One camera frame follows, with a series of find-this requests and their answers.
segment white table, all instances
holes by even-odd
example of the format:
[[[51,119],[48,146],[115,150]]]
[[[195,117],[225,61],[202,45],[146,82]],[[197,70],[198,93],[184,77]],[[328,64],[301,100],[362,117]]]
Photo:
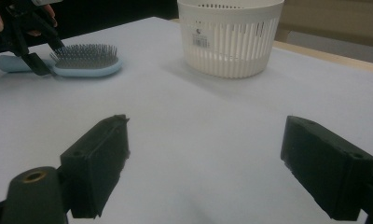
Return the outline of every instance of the white table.
[[[14,176],[58,167],[115,114],[131,119],[131,157],[103,216],[70,223],[337,223],[280,160],[286,116],[373,155],[372,73],[273,49],[257,76],[203,75],[184,62],[179,24],[157,18],[64,43],[115,45],[124,66],[99,79],[0,71],[0,201]],[[48,57],[50,48],[31,51]]]

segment light blue hairbrush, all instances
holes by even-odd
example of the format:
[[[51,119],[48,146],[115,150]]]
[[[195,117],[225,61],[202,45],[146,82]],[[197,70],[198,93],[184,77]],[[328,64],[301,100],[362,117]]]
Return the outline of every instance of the light blue hairbrush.
[[[50,53],[52,60],[43,60],[54,74],[61,77],[104,77],[121,67],[117,48],[103,44],[71,45]],[[30,72],[19,57],[0,55],[0,70],[8,73]]]

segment basket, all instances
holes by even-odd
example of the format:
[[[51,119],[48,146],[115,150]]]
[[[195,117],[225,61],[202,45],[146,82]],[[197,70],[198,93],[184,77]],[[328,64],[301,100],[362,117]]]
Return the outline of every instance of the basket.
[[[186,62],[218,77],[250,77],[268,64],[283,0],[178,0]]]

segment sticker on basket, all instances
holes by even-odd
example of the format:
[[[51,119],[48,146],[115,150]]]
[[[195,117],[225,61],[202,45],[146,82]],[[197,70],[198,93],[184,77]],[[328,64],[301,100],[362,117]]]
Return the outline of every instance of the sticker on basket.
[[[213,44],[213,32],[203,30],[201,28],[190,27],[190,33],[192,34],[192,45],[202,48],[210,49]]]

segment barcode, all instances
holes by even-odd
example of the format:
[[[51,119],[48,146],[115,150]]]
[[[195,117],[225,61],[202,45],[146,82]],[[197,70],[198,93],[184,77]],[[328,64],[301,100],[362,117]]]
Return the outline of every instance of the barcode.
[[[210,43],[205,35],[193,35],[193,45],[204,49],[210,47]]]

